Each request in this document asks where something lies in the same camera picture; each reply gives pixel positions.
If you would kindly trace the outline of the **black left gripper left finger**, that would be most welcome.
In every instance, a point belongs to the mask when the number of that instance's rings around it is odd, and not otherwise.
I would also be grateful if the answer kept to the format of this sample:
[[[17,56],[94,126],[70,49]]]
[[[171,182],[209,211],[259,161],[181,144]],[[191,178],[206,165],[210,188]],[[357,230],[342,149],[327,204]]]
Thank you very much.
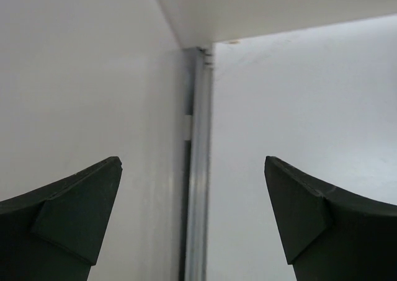
[[[122,176],[111,156],[1,202],[1,280],[87,280]]]

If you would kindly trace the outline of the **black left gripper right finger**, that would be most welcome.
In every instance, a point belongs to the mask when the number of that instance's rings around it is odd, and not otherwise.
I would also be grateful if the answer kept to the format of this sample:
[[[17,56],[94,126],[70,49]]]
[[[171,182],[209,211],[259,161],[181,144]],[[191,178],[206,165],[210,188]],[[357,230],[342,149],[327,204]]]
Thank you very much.
[[[268,156],[264,175],[297,280],[396,280],[396,205],[366,198]]]

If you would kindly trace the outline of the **aluminium corner rail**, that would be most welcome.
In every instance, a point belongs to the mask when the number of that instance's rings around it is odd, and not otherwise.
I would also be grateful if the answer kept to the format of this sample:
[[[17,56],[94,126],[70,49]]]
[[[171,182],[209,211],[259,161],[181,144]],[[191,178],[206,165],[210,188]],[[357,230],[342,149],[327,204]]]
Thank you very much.
[[[212,53],[205,47],[184,50],[183,174],[179,280],[206,280]]]

